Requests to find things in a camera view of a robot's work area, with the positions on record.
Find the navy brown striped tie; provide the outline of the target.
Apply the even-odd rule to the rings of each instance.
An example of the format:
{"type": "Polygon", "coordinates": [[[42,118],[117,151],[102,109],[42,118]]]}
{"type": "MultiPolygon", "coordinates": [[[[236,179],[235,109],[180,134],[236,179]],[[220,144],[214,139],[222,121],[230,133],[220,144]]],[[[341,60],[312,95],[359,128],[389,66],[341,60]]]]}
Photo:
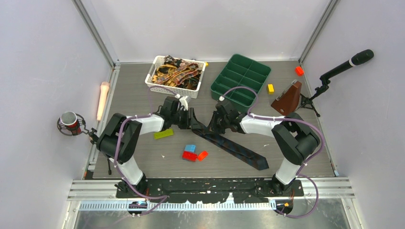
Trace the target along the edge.
{"type": "Polygon", "coordinates": [[[269,169],[266,158],[236,142],[233,142],[222,135],[209,131],[209,129],[198,121],[192,121],[191,130],[199,137],[207,140],[213,145],[221,148],[239,160],[257,170],[269,169]]]}

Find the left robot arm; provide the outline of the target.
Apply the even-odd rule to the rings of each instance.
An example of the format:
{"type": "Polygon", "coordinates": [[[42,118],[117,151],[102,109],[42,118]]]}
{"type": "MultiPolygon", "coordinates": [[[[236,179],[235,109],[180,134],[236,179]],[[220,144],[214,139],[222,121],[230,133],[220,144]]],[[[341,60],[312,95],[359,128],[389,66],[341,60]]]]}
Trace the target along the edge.
{"type": "Polygon", "coordinates": [[[168,96],[163,105],[149,115],[130,117],[115,113],[101,135],[92,137],[92,143],[122,175],[118,188],[128,190],[136,198],[146,193],[146,176],[133,156],[139,136],[163,132],[172,125],[179,129],[191,129],[195,118],[189,108],[190,101],[189,96],[168,96]]]}

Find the green divided tray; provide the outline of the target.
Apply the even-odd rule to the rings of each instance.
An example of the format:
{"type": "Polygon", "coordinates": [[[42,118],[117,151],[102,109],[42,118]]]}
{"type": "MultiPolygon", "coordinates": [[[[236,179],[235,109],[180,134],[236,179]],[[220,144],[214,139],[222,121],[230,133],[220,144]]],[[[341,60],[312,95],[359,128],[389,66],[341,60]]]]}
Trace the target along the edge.
{"type": "Polygon", "coordinates": [[[225,98],[238,111],[246,112],[256,101],[255,94],[266,84],[271,71],[269,66],[236,53],[213,81],[211,98],[217,101],[226,94],[225,98]]]}

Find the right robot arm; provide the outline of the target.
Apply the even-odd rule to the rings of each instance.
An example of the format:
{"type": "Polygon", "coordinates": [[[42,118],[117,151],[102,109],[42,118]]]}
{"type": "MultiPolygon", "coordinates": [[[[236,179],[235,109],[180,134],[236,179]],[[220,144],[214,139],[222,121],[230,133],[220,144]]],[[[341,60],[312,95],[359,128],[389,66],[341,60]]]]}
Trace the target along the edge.
{"type": "Polygon", "coordinates": [[[292,183],[307,164],[321,152],[325,139],[320,130],[307,123],[295,112],[287,116],[262,116],[239,112],[230,101],[219,101],[208,125],[213,138],[221,146],[227,143],[219,138],[230,129],[235,133],[258,134],[275,139],[284,157],[279,169],[273,175],[270,185],[273,191],[284,196],[292,189],[292,183]]]}

